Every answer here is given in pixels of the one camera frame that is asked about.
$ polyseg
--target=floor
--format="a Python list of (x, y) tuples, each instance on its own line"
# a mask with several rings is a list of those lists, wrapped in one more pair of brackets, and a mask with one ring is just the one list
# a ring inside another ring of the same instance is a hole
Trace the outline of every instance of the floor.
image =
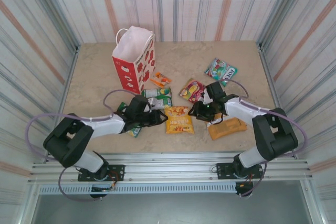
[[(110, 90), (121, 88), (113, 61), (113, 43), (84, 44), (73, 73), (64, 112), (79, 116), (102, 116), (108, 113), (102, 99)], [(173, 79), (170, 84), (173, 105), (191, 107), (178, 93), (189, 78), (207, 85), (213, 79), (204, 70), (215, 57), (238, 68), (234, 80), (241, 82), (250, 93), (249, 101), (266, 108), (274, 108), (268, 83), (253, 41), (218, 42), (156, 42), (156, 70)], [(146, 89), (156, 88), (148, 82)], [(244, 91), (229, 83), (227, 94), (244, 95)], [(114, 109), (121, 102), (130, 102), (132, 95), (115, 93), (107, 100)], [(129, 134), (106, 135), (90, 141), (88, 148), (99, 153), (134, 152), (207, 152), (243, 151), (255, 146), (251, 127), (244, 132), (224, 136), (215, 141), (209, 136), (205, 123), (193, 118), (195, 134), (166, 134), (165, 124), (143, 128), (138, 138)]]
[(40, 196), (34, 224), (310, 224), (300, 182), (262, 182), (250, 198), (235, 194), (108, 195), (82, 203)]

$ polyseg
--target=blue snack packet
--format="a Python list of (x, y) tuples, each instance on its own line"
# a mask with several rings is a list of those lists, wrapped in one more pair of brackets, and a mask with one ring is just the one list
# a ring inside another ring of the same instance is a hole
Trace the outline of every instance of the blue snack packet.
[(229, 65), (228, 63), (215, 58), (213, 62), (207, 67), (204, 71), (208, 76), (212, 77), (216, 81), (220, 81), (223, 86), (226, 86), (227, 79), (231, 79), (238, 69), (234, 66)]

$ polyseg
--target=yellow chip bag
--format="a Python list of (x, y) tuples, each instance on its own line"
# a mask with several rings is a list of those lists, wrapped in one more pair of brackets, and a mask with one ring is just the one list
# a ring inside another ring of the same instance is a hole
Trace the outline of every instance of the yellow chip bag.
[(188, 111), (189, 108), (184, 106), (165, 108), (164, 113), (168, 116), (166, 133), (189, 132), (194, 134), (193, 122)]

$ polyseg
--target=paper bag handle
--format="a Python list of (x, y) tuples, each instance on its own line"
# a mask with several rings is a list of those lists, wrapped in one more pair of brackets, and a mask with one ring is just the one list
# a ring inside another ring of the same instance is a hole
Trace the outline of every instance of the paper bag handle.
[[(117, 32), (117, 34), (116, 34), (116, 36), (115, 36), (115, 43), (118, 45), (118, 35), (119, 35), (119, 33), (120, 33), (120, 31), (122, 31), (122, 30), (126, 30), (126, 31), (128, 31), (128, 29), (126, 29), (126, 28), (121, 28), (118, 32)], [(147, 43), (148, 43), (148, 41), (150, 41), (152, 38), (154, 38), (155, 37), (155, 34), (152, 34), (151, 36), (149, 36), (149, 38), (148, 38), (148, 40), (146, 41), (146, 43), (145, 43), (145, 46), (143, 47), (143, 49), (145, 49), (145, 47), (146, 47), (146, 45), (147, 45)]]

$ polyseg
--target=black mounting bracket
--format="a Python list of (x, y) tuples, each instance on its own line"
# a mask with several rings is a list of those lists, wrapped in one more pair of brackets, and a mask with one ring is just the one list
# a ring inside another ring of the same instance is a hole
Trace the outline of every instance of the black mounting bracket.
[(244, 173), (237, 176), (235, 168), (232, 163), (218, 163), (216, 164), (218, 179), (245, 179), (252, 175), (252, 179), (261, 178), (263, 168), (261, 165), (254, 165), (244, 170)]
[(78, 181), (80, 182), (118, 182), (123, 181), (125, 175), (125, 165), (108, 165), (107, 174), (103, 179), (96, 179), (94, 174), (86, 169), (81, 168), (78, 174)]

